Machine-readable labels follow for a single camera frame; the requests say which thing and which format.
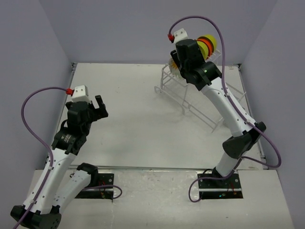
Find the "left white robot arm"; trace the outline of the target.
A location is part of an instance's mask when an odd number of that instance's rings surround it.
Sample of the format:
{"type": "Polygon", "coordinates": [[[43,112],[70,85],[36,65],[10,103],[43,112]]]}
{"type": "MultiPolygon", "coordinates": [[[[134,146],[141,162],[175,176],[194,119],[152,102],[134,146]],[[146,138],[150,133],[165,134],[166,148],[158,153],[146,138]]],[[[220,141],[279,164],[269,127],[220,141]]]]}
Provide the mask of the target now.
{"type": "Polygon", "coordinates": [[[100,95],[95,96],[98,108],[92,101],[82,100],[66,103],[67,119],[61,124],[51,145],[52,150],[46,166],[22,205],[14,206],[10,215],[28,229],[56,229],[62,214],[70,202],[85,187],[95,187],[99,182],[97,167],[83,163],[70,181],[59,188],[63,176],[77,157],[89,135],[91,124],[108,117],[100,95]]]}

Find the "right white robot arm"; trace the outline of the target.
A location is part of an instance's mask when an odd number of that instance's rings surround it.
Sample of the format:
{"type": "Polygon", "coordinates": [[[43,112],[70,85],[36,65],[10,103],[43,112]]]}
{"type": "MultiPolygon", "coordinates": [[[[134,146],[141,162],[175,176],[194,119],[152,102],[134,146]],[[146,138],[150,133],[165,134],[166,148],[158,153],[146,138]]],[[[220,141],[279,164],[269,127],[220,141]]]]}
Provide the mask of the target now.
{"type": "Polygon", "coordinates": [[[258,141],[266,125],[256,122],[230,95],[222,82],[222,73],[213,62],[204,60],[196,40],[178,41],[171,57],[181,76],[212,102],[230,129],[232,136],[223,142],[224,154],[213,169],[213,183],[217,187],[224,187],[230,181],[229,174],[245,152],[258,141]]]}

